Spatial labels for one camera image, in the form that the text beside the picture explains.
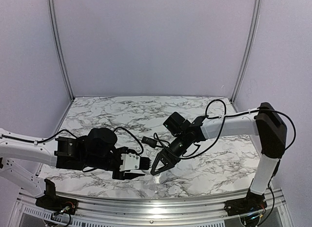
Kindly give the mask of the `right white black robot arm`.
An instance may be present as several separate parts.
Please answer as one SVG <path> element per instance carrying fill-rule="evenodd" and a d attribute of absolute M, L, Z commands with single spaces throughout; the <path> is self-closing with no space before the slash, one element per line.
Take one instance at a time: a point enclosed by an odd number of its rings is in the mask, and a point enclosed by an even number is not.
<path fill-rule="evenodd" d="M 156 176 L 175 167 L 193 144 L 223 136 L 254 135 L 260 138 L 261 158 L 250 185 L 250 194 L 242 199 L 242 208 L 252 211 L 260 204 L 279 161 L 286 151 L 287 126 L 269 103 L 222 117 L 199 116 L 189 122 L 179 113 L 172 113 L 163 124 L 175 139 L 157 154 L 150 173 Z"/>

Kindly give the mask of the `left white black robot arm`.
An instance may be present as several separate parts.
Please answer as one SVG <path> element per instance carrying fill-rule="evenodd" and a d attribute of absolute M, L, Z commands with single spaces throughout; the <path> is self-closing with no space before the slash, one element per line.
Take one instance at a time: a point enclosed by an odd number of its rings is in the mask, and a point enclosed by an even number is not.
<path fill-rule="evenodd" d="M 116 148 L 117 135 L 108 128 L 93 128 L 77 138 L 52 136 L 32 139 L 4 129 L 0 131 L 0 175 L 41 198 L 51 210 L 60 208 L 55 185 L 38 178 L 14 159 L 33 161 L 59 169 L 82 171 L 86 167 L 111 171 L 115 180 L 131 180 L 149 170 L 151 160 L 127 147 Z"/>

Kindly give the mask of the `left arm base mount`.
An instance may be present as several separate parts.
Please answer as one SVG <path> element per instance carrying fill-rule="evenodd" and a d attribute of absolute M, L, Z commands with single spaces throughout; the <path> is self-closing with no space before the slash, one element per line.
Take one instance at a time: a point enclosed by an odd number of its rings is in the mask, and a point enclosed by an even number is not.
<path fill-rule="evenodd" d="M 64 213 L 74 215 L 78 207 L 78 201 L 57 195 L 55 184 L 48 179 L 44 179 L 44 182 L 45 190 L 43 195 L 36 198 L 36 206 L 54 211 L 55 215 Z"/>

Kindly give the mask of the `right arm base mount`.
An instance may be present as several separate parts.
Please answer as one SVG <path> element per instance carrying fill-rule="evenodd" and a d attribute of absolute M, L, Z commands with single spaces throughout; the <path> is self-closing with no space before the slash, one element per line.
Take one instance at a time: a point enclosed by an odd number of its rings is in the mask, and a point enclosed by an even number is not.
<path fill-rule="evenodd" d="M 264 211 L 267 207 L 264 195 L 265 191 L 266 188 L 258 192 L 252 191 L 251 187 L 249 187 L 244 198 L 227 200 L 224 205 L 224 210 L 227 212 L 228 216 Z"/>

